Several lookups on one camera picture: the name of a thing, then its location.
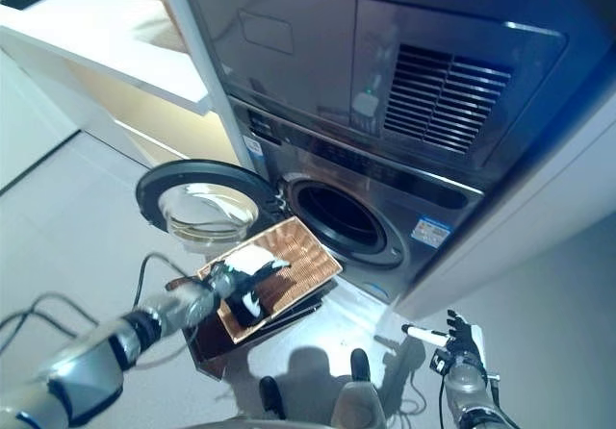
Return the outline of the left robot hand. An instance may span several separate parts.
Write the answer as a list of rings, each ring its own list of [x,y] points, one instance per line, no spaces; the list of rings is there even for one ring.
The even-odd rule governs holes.
[[[230,293],[225,299],[234,318],[243,327],[258,323],[264,316],[256,287],[291,263],[274,256],[267,249],[253,244],[231,253],[223,261],[216,262],[211,270],[215,281],[230,282]]]

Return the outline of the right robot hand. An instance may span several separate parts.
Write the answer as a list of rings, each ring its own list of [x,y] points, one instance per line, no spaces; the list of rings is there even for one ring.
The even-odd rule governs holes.
[[[485,344],[482,329],[477,324],[466,321],[466,318],[452,309],[447,310],[447,333],[416,326],[412,323],[401,325],[401,331],[412,338],[444,348],[449,353],[472,354],[485,366]]]

